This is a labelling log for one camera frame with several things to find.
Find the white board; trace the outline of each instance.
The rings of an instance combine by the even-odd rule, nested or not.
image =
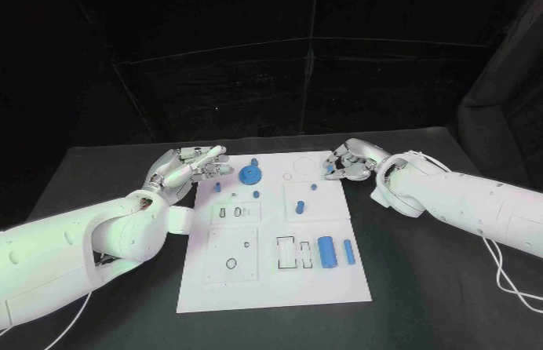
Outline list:
[[[199,183],[177,313],[372,300],[341,183],[324,180],[330,153],[235,155],[235,173]],[[239,171],[252,158],[262,179],[244,185]],[[305,203],[301,214],[298,201]],[[334,240],[336,268],[321,265],[321,236]],[[346,239],[354,265],[347,264]]]

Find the black backdrop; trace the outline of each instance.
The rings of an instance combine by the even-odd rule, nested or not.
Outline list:
[[[523,0],[3,0],[0,226],[71,146],[445,125]]]

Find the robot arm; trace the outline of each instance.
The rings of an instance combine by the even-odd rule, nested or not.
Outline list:
[[[334,167],[340,159],[344,169]],[[543,194],[451,170],[419,152],[390,155],[350,139],[324,162],[330,180],[365,180],[372,198],[409,217],[425,210],[442,222],[543,257]]]
[[[225,152],[170,150],[125,198],[0,232],[0,329],[49,314],[150,260],[169,231],[187,233],[192,210],[173,205],[195,182],[233,172],[219,164]],[[114,261],[95,263],[94,252]]]

